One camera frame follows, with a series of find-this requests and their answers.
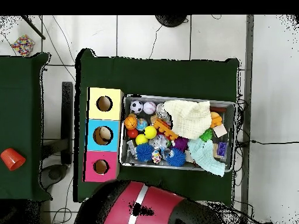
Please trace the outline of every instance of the green spiky ball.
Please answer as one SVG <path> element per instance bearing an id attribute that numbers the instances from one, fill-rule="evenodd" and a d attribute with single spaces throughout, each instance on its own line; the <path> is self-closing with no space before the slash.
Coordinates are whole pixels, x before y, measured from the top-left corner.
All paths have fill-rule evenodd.
<path id="1" fill-rule="evenodd" d="M 203 135 L 200 136 L 200 139 L 203 140 L 204 142 L 207 142 L 208 140 L 212 139 L 213 137 L 213 132 L 212 129 L 209 128 L 207 129 Z"/>

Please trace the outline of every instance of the yellow block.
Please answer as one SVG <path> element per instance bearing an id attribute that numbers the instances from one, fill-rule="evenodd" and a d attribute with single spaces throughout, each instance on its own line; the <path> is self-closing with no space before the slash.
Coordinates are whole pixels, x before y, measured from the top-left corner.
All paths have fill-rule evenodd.
<path id="1" fill-rule="evenodd" d="M 88 118 L 96 120 L 120 120 L 123 92 L 120 89 L 89 87 Z"/>

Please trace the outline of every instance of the blue spiky ball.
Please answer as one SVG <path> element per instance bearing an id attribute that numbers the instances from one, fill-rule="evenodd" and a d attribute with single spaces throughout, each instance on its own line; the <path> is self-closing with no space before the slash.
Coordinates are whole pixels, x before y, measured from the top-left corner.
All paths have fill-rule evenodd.
<path id="1" fill-rule="evenodd" d="M 154 147 L 148 143 L 139 144 L 136 147 L 137 159 L 141 162 L 147 162 L 152 159 Z"/>
<path id="2" fill-rule="evenodd" d="M 166 158 L 166 161 L 174 167 L 182 167 L 186 161 L 186 155 L 179 149 L 171 149 L 171 155 Z"/>

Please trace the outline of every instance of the green table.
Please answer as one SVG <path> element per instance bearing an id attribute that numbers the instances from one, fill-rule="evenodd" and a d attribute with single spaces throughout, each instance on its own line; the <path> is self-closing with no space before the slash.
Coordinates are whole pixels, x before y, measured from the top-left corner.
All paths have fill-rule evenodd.
<path id="1" fill-rule="evenodd" d="M 26 158 L 9 171 L 0 159 L 0 198 L 49 200 L 39 184 L 41 164 L 41 68 L 48 54 L 0 57 L 0 152 L 14 148 Z"/>
<path id="2" fill-rule="evenodd" d="M 100 186 L 82 182 L 87 87 L 121 89 L 125 94 L 236 102 L 238 67 L 237 59 L 216 62 L 106 58 L 94 57 L 90 49 L 83 49 L 76 58 L 74 200 L 83 201 Z M 231 204 L 232 172 L 220 177 L 205 171 L 122 166 L 117 179 L 160 185 L 195 201 Z"/>

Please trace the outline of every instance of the orange cup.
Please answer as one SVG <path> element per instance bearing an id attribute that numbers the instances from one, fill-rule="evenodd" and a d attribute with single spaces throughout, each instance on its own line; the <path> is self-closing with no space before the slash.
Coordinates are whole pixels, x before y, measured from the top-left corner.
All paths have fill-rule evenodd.
<path id="1" fill-rule="evenodd" d="M 18 169 L 26 161 L 22 155 L 17 153 L 17 151 L 12 148 L 5 149 L 1 153 L 1 159 L 4 161 L 5 165 L 10 171 Z"/>

